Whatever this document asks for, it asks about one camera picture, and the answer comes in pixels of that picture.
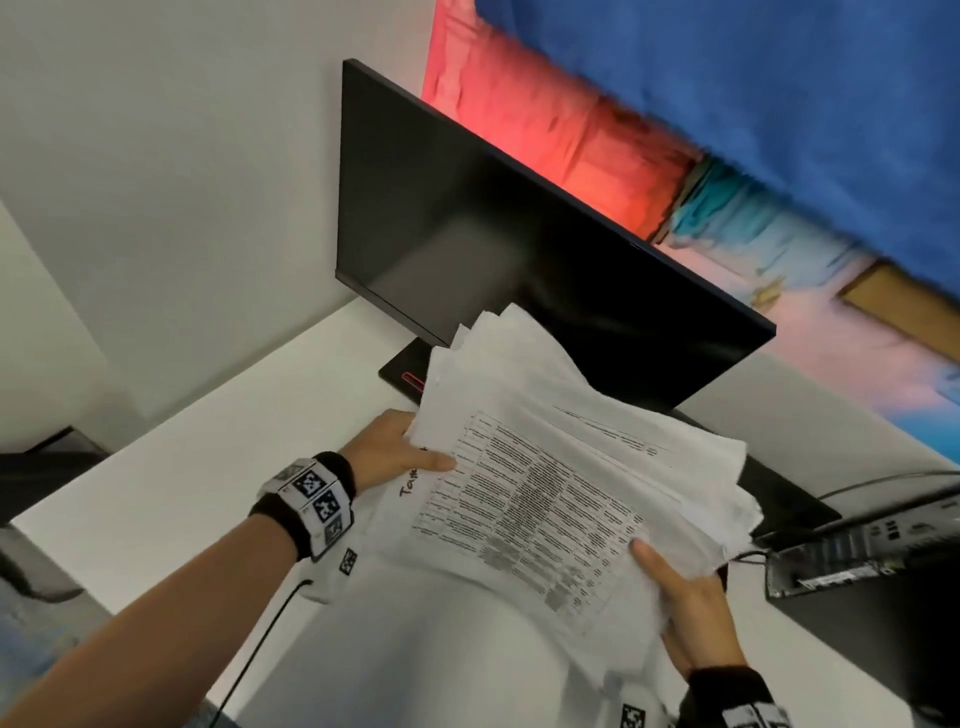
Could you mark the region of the black desktop computer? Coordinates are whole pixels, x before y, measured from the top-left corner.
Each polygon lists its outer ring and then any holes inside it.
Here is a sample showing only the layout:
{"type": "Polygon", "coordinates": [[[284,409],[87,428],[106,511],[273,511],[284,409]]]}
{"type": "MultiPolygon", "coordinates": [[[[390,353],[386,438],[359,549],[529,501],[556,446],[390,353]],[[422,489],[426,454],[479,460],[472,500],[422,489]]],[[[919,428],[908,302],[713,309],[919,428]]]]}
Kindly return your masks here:
{"type": "Polygon", "coordinates": [[[960,728],[960,481],[768,553],[767,601],[910,707],[960,728]]]}

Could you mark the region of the black wristband with marker tags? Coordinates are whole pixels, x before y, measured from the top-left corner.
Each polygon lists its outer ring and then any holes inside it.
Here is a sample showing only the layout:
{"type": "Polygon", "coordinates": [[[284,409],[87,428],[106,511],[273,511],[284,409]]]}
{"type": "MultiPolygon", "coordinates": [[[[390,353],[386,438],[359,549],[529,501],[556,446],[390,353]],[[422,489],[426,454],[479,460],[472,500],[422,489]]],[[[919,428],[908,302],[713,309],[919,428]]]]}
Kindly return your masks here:
{"type": "Polygon", "coordinates": [[[340,453],[298,458],[263,484],[249,516],[278,524],[294,543],[298,561],[316,563],[355,523],[354,471],[340,453]]]}
{"type": "Polygon", "coordinates": [[[694,670],[674,728],[794,728],[762,675],[745,665],[694,670]]]}

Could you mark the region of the black computer monitor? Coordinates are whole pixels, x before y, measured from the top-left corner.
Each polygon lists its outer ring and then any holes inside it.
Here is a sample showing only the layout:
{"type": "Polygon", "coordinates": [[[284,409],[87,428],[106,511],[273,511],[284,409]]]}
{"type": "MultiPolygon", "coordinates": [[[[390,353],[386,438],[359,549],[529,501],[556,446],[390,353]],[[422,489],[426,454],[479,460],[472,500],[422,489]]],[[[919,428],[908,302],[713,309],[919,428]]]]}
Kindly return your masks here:
{"type": "Polygon", "coordinates": [[[773,321],[363,62],[342,62],[337,280],[427,344],[516,304],[587,383],[670,411],[773,321]]]}

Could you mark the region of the stack of white printed papers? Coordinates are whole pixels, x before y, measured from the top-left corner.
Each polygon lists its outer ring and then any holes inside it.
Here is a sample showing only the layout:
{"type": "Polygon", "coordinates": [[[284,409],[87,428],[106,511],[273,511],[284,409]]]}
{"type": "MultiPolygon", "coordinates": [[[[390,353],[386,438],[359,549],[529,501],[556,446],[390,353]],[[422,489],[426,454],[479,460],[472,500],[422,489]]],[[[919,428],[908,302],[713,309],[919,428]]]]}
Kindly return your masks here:
{"type": "Polygon", "coordinates": [[[409,436],[458,465],[391,481],[366,552],[488,589],[599,689],[639,677],[666,624],[631,541],[704,577],[763,520],[744,442],[601,394],[516,304],[432,349],[409,436]]]}

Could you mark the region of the person's left hand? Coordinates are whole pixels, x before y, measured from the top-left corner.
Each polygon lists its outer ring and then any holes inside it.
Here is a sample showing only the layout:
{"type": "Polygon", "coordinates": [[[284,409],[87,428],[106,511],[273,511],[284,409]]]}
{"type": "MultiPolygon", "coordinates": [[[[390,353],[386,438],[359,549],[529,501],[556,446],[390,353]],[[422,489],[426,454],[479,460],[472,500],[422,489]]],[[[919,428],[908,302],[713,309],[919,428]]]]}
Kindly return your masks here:
{"type": "Polygon", "coordinates": [[[351,467],[357,495],[412,471],[403,467],[403,451],[418,448],[407,437],[415,417],[412,411],[387,409],[339,450],[351,467]]]}

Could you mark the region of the person's right hand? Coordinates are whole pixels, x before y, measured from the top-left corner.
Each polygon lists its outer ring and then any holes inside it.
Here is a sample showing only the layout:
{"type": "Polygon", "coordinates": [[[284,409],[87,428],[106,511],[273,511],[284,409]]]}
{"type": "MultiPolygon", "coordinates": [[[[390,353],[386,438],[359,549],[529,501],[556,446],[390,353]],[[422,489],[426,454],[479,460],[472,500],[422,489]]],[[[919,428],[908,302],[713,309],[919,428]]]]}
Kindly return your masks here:
{"type": "Polygon", "coordinates": [[[687,579],[679,575],[679,597],[663,596],[669,620],[661,641],[685,681],[702,669],[749,666],[719,576],[687,579]]]}

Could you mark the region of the colourful wall painting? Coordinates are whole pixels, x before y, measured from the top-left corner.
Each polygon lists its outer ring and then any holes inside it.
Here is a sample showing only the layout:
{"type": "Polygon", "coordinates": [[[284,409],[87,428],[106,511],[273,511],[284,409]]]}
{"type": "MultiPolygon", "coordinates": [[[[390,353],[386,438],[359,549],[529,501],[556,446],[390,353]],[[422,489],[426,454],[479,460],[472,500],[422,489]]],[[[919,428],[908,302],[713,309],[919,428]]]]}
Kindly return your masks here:
{"type": "Polygon", "coordinates": [[[421,98],[776,325],[771,353],[960,464],[960,364],[851,305],[880,260],[435,0],[421,98]]]}

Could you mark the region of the person's left forearm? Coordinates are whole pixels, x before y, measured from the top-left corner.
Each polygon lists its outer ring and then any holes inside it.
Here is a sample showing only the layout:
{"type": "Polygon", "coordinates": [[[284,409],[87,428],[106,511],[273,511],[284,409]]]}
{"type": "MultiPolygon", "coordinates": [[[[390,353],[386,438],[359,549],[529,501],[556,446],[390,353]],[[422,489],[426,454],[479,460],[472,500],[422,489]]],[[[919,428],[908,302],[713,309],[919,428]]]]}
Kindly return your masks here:
{"type": "Polygon", "coordinates": [[[280,524],[248,516],[60,659],[0,728],[181,728],[297,560],[280,524]]]}

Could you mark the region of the dark grey chair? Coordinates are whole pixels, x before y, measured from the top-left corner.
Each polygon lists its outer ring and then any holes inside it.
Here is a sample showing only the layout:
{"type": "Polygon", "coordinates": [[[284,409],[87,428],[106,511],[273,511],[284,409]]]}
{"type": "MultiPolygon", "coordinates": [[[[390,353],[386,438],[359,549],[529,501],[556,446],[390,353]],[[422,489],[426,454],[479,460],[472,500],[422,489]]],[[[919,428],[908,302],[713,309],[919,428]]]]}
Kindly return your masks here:
{"type": "Polygon", "coordinates": [[[109,457],[107,450],[68,427],[20,453],[0,453],[0,583],[20,597],[47,604],[83,593],[14,520],[109,457]]]}

